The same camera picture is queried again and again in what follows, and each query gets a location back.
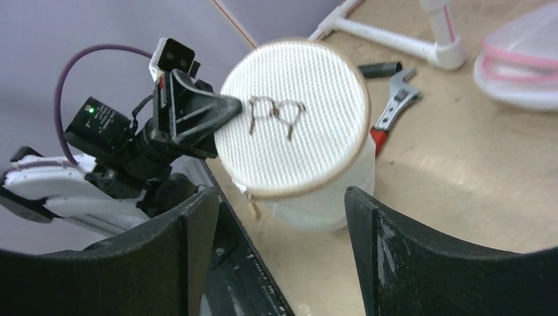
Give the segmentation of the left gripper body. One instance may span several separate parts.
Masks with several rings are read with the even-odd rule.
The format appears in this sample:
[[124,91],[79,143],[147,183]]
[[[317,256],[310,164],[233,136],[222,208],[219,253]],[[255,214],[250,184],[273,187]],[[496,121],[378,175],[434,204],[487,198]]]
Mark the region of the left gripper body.
[[130,172],[164,174],[181,156],[217,156],[218,95],[185,72],[166,72],[153,91],[153,117],[130,144]]

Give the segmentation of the pink-trimmed mesh laundry bag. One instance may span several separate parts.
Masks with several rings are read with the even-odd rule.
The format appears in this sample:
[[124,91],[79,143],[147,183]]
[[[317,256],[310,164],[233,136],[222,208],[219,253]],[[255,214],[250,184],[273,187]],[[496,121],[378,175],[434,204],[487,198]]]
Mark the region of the pink-trimmed mesh laundry bag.
[[492,99],[537,111],[557,110],[557,2],[487,35],[473,77]]

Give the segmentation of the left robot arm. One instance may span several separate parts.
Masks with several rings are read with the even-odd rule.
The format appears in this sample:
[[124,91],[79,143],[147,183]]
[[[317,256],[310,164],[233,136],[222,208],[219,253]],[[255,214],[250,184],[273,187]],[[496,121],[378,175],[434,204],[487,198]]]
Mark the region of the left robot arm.
[[80,154],[68,160],[21,147],[1,175],[1,205],[36,223],[84,215],[151,219],[198,190],[172,171],[173,162],[216,157],[214,133],[241,112],[239,99],[181,70],[160,75],[130,116],[90,97],[63,133]]

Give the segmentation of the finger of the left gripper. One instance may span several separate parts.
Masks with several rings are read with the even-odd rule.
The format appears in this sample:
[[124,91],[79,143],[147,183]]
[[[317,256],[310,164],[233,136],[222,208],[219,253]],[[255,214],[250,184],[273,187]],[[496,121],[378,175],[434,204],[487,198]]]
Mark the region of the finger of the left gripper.
[[197,88],[181,70],[170,73],[170,140],[181,148],[197,145],[242,112],[235,97]]

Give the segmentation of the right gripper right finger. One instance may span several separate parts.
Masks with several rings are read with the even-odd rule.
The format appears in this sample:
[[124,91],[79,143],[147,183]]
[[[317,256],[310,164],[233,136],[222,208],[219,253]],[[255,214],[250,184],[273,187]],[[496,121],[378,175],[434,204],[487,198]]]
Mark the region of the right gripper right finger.
[[367,315],[556,315],[557,249],[519,254],[437,231],[345,191]]

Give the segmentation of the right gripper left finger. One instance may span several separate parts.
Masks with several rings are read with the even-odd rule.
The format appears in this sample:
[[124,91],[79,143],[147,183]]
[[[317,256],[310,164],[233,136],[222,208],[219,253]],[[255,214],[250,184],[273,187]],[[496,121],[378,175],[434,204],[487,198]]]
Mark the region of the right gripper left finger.
[[198,315],[218,212],[206,188],[82,251],[2,251],[1,314]]

